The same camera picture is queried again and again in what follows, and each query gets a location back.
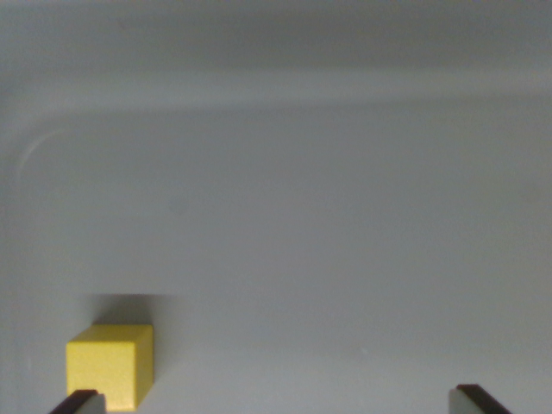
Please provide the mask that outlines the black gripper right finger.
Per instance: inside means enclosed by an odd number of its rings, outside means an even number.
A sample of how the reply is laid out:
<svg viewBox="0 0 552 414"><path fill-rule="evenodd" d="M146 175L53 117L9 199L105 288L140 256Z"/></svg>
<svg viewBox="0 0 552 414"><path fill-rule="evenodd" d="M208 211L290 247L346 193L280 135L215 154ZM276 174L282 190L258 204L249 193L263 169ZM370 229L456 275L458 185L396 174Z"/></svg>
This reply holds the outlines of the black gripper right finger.
<svg viewBox="0 0 552 414"><path fill-rule="evenodd" d="M478 384L459 384L448 393L448 414L511 414Z"/></svg>

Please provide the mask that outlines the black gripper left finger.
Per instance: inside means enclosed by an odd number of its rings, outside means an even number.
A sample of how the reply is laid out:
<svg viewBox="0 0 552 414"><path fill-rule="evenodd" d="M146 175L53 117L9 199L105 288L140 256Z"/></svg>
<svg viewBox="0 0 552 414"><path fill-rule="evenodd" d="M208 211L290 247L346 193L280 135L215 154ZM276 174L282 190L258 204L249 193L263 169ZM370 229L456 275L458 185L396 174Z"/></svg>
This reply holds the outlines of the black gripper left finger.
<svg viewBox="0 0 552 414"><path fill-rule="evenodd" d="M105 413L105 396L96 390L76 390L50 411L50 414Z"/></svg>

